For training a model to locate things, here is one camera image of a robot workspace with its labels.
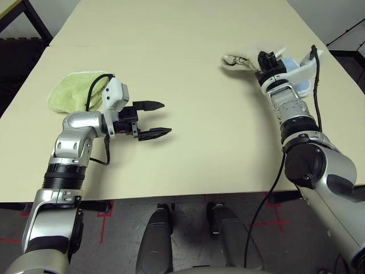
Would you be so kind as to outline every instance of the green cloth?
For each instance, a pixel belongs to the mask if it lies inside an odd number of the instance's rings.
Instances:
[[[55,112],[72,113],[85,110],[87,94],[93,81],[105,71],[82,71],[67,75],[53,88],[48,97],[48,107]],[[102,91],[108,78],[101,78],[91,93],[90,111],[95,111],[102,103]]]

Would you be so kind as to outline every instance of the silver robot arm segment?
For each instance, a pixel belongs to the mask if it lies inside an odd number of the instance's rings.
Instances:
[[[98,111],[77,111],[63,121],[42,188],[36,193],[22,239],[23,255],[6,273],[67,273],[71,256],[81,244],[83,213],[79,209],[82,184],[95,138],[116,134],[132,135],[141,140],[161,137],[170,128],[140,131],[137,111],[164,107],[154,101],[129,100],[127,86],[112,77],[102,92],[104,114]]]
[[[286,177],[299,187],[346,261],[359,269],[365,253],[364,188],[355,187],[355,165],[320,131],[295,89],[315,74],[312,53],[301,67],[286,72],[273,53],[261,52],[256,77],[279,120]]]

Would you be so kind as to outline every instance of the white cloth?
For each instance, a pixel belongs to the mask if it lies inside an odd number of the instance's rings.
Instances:
[[[280,59],[285,48],[282,46],[251,47],[242,51],[242,53],[229,53],[221,58],[222,67],[227,70],[258,71],[260,66],[257,57],[260,51],[274,52],[276,58]]]

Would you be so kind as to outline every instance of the wall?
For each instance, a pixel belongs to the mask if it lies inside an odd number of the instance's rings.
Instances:
[[[30,0],[53,36],[62,28],[79,1]],[[287,1],[324,43],[332,41],[346,29],[365,18],[365,0]],[[36,30],[23,14],[0,33],[0,38],[38,36]],[[329,49],[356,50],[364,39],[365,22],[333,43]],[[359,51],[365,55],[365,45]]]
[[[287,0],[325,44],[365,18],[365,0]],[[365,22],[331,44],[330,50],[356,50],[365,40]],[[359,50],[365,55],[365,45]]]
[[[30,0],[30,2],[50,33],[55,36],[80,0]],[[10,37],[31,38],[39,37],[39,34],[27,17],[21,14],[0,33],[0,38]]]

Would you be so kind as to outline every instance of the table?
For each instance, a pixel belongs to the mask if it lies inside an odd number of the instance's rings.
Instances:
[[[165,108],[141,112],[139,127],[173,130],[146,142],[118,136],[109,166],[90,162],[83,199],[267,191],[281,159],[277,121],[255,77],[221,70],[220,56],[263,38],[285,44],[287,56],[298,61],[313,43],[325,49],[296,12],[284,1],[144,0],[119,1],[128,9],[116,19],[121,4],[109,1],[97,24],[91,19],[96,2],[77,6],[0,119],[6,132],[0,136],[6,155],[0,200],[33,200],[65,116],[48,110],[46,99],[62,77],[84,70],[115,73],[128,85],[130,104],[163,102]],[[280,13],[285,17],[266,19]],[[358,183],[365,183],[364,95],[327,50],[318,96],[324,132],[354,161]],[[315,115],[313,99],[306,102]],[[104,159],[104,153],[103,141],[95,140],[92,156]],[[277,190],[292,189],[282,176]]]
[[[42,39],[49,44],[53,39],[51,33],[34,10],[29,0],[1,0],[0,2],[0,32],[3,31],[22,12],[28,17]]]

